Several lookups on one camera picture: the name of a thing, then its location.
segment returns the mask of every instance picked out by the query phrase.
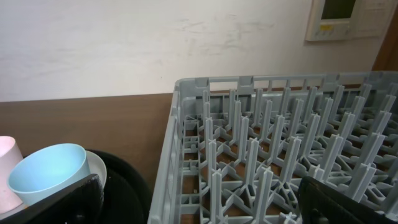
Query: dish rack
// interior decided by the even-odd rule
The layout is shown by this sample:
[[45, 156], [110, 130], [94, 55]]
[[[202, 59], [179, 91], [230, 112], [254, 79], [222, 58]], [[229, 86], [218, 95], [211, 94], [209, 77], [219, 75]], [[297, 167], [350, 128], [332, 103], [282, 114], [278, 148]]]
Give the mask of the dish rack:
[[308, 175], [398, 220], [397, 90], [394, 72], [179, 80], [148, 223], [301, 223]]

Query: thermostat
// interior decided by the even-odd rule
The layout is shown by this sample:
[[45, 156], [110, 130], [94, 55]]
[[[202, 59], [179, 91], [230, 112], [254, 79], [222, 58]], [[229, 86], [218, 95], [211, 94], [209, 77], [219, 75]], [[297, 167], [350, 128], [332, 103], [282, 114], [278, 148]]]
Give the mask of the thermostat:
[[362, 0], [313, 0], [305, 40], [346, 40], [354, 36]]

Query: display screen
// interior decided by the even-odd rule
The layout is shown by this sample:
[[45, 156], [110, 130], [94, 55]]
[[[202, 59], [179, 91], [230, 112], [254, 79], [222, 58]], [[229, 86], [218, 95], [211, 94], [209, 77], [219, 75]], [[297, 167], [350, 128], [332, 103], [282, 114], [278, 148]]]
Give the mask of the display screen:
[[355, 0], [325, 0], [322, 19], [348, 19], [353, 13]]

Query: wooden table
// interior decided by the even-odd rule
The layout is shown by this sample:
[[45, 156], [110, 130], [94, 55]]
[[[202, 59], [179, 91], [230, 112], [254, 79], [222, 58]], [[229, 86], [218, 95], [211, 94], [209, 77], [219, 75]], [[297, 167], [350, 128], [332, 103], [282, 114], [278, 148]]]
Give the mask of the wooden table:
[[75, 143], [110, 152], [141, 173], [153, 191], [172, 94], [0, 103], [0, 136], [23, 155]]

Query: blue cup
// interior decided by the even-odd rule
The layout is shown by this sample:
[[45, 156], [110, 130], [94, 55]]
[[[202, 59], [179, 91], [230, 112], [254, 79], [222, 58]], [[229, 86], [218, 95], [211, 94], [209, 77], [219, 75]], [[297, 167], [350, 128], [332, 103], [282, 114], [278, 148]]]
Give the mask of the blue cup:
[[57, 144], [20, 161], [7, 184], [26, 205], [33, 205], [88, 175], [85, 149], [76, 144]]

